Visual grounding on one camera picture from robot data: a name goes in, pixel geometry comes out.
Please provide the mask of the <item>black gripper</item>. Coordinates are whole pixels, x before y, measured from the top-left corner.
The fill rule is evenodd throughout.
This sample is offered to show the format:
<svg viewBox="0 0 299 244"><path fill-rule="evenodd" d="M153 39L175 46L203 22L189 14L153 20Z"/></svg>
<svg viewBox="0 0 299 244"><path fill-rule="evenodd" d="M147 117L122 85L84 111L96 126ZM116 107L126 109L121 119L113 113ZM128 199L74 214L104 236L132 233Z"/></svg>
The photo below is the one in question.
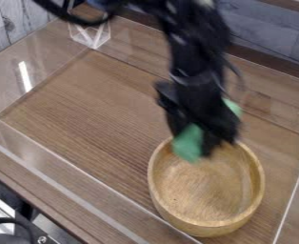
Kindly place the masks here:
<svg viewBox="0 0 299 244"><path fill-rule="evenodd" d="M197 116L215 114L221 106L224 87L217 74L207 71L196 76L175 76L172 81L157 81L157 103L165 110L167 123L173 137L191 124L191 119L183 109L175 107L179 103ZM201 157L209 157L223 142L233 143L236 127L203 127Z"/></svg>

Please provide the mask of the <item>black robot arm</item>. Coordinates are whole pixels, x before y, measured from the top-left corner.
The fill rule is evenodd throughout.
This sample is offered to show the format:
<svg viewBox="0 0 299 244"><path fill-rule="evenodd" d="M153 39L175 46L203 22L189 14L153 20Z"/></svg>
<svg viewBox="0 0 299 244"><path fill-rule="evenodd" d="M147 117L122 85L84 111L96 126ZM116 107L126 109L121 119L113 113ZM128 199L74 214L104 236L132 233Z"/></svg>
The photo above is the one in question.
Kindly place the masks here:
<svg viewBox="0 0 299 244"><path fill-rule="evenodd" d="M165 110L172 131L172 150L188 162L212 155L239 135L239 106L225 97L225 70L231 29L220 13L217 0L85 0L102 10L100 18L84 18L68 10L68 4L33 0L64 21L97 26L129 6L152 16L169 46L168 81L155 83L157 104Z"/></svg>

